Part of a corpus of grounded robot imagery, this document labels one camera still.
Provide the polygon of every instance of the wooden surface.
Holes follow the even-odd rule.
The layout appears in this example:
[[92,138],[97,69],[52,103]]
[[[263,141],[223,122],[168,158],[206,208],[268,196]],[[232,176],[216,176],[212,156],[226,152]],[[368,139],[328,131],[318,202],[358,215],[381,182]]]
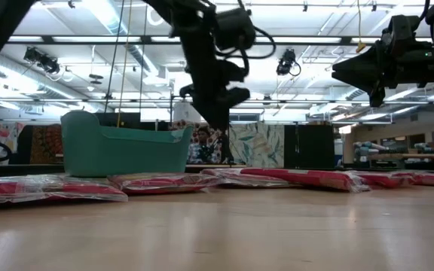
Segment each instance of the wooden surface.
[[434,159],[434,154],[371,154],[368,156],[369,160],[400,160],[408,158]]
[[434,187],[0,209],[0,271],[434,270]]

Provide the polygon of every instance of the ceiling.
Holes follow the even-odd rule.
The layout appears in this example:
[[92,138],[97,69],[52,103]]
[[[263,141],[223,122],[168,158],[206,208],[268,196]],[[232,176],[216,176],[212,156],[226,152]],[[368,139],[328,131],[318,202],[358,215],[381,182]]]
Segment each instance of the ceiling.
[[[160,17],[141,1],[133,1],[133,6],[130,7],[130,0],[80,0],[73,1],[74,9],[71,9],[67,2],[66,0],[47,0],[35,4],[14,35],[23,36],[20,37],[23,40],[25,37],[31,38],[28,36],[33,35],[52,37],[110,35],[111,31],[109,31],[108,24],[105,26],[105,20],[110,20],[112,15],[120,16],[120,13],[123,14],[122,22],[131,35],[168,35],[170,31],[170,26],[165,22],[162,23]],[[237,6],[237,0],[215,0],[213,2],[217,4],[218,11],[225,11]],[[357,0],[308,0],[307,12],[303,12],[304,1],[247,0],[244,2],[246,7],[252,10],[252,21],[255,26],[267,31],[272,36],[358,37],[359,35]],[[362,37],[378,37],[381,30],[388,26],[392,15],[421,14],[423,3],[424,1],[421,0],[377,0],[376,11],[371,11],[373,1],[361,0],[360,28]],[[113,6],[113,14],[108,8],[105,9],[108,7],[105,5]],[[421,23],[417,30],[417,36],[429,37],[428,25]],[[170,107],[168,99],[171,92],[178,93],[180,87],[191,83],[190,76],[183,72],[185,58],[178,43],[137,45],[140,53],[159,69],[160,79],[164,78],[164,80],[155,81],[154,78],[150,78],[151,76],[145,73],[144,69],[141,69],[141,65],[134,56],[127,52],[124,45],[99,44],[92,46],[92,38],[86,37],[86,39],[87,42],[84,44],[24,44],[24,42],[7,44],[1,51],[0,65],[14,71],[20,71],[19,74],[25,72],[23,77],[30,80],[38,79],[38,84],[45,86],[51,84],[52,87],[43,89],[44,92],[41,95],[15,92],[12,96],[11,93],[5,92],[4,95],[0,95],[0,98],[10,99],[28,96],[43,99],[67,99],[69,97],[102,99],[109,91],[114,99],[119,99],[123,91],[123,99],[140,99],[140,97],[153,99],[151,102],[144,101],[143,106],[146,109],[156,108],[168,114]],[[37,47],[42,53],[57,58],[62,71],[58,75],[45,75],[40,68],[30,65],[23,60],[27,47]],[[288,48],[295,50],[298,62],[301,64],[301,74],[296,78],[289,75],[276,75],[278,60]],[[255,45],[248,51],[248,54],[252,56],[264,55],[271,49],[272,47],[268,44]],[[293,102],[285,105],[274,103],[268,106],[264,106],[262,103],[245,103],[240,105],[239,108],[241,109],[237,109],[235,112],[250,113],[259,111],[260,108],[266,109],[265,114],[272,114],[274,120],[289,120],[288,115],[290,114],[307,114],[308,120],[318,117],[332,120],[341,114],[348,114],[348,116],[340,119],[342,121],[359,119],[363,115],[376,114],[376,112],[389,114],[410,108],[410,105],[384,105],[371,112],[371,109],[366,105],[368,101],[366,94],[358,92],[354,93],[352,98],[348,97],[356,89],[332,79],[329,68],[333,63],[356,56],[355,50],[356,45],[308,46],[301,42],[278,44],[277,51],[273,56],[263,60],[251,59],[249,76],[244,84],[237,84],[250,89],[251,99],[263,99],[264,95],[271,95],[273,99],[278,100],[344,100],[354,101],[354,103]],[[242,65],[239,60],[235,60],[235,63]],[[92,79],[89,78],[89,74],[103,76],[102,84],[91,84]],[[88,87],[94,87],[94,90],[89,91]],[[415,90],[414,87],[414,85],[400,85],[396,90],[387,90],[387,99],[390,101],[423,101],[434,95],[434,84],[428,84],[425,90]],[[399,98],[394,96],[403,91],[408,91],[409,94]],[[38,107],[41,104],[31,101],[12,103],[25,108],[25,110],[31,108],[32,105]],[[59,102],[58,105],[49,105],[63,108],[62,112],[84,106],[81,102]],[[91,105],[95,110],[104,108],[101,102],[92,102]],[[119,105],[119,103],[113,102],[109,104],[108,108],[115,110],[120,106],[124,108],[123,110],[131,111],[134,109],[128,108],[138,108],[139,103],[122,102]],[[403,111],[401,115],[409,114],[416,109],[419,108]]]

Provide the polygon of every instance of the teal bin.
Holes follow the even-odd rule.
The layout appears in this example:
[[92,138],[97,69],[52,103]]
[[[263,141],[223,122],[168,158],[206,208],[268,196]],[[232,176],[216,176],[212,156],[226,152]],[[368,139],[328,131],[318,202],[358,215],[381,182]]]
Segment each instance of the teal bin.
[[86,111],[61,117],[65,171],[76,177],[184,172],[192,127],[172,132],[100,126]]

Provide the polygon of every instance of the man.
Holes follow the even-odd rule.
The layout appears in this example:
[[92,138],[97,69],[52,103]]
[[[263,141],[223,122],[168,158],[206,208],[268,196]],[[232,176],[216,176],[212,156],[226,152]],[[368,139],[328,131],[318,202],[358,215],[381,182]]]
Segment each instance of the man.
[[198,143],[190,144],[188,149],[188,163],[218,163],[219,159],[214,154],[214,144],[208,143],[210,132],[207,127],[201,127],[197,131]]

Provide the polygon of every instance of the red textile in plastic bag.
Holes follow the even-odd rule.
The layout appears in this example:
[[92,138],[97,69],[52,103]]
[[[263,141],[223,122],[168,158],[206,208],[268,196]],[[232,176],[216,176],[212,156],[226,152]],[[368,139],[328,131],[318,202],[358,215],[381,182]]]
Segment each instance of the red textile in plastic bag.
[[414,184],[434,186],[434,174],[428,172],[413,172]]
[[391,172],[361,172],[349,171],[349,173],[357,175],[364,179],[364,184],[371,186],[381,186],[385,188],[397,188],[408,183],[408,176],[394,175]]
[[242,169],[241,172],[243,174],[281,178],[290,183],[306,184],[316,187],[330,187],[350,192],[369,190],[369,186],[362,183],[362,178],[346,172],[295,169]]
[[126,194],[196,191],[222,183],[216,176],[191,173],[138,173],[108,179]]
[[289,182],[280,178],[241,173],[242,169],[204,169],[200,173],[214,175],[224,180],[223,184],[243,187],[289,187]]
[[102,199],[127,201],[126,194],[107,179],[64,175],[27,175],[0,178],[0,203],[43,199]]

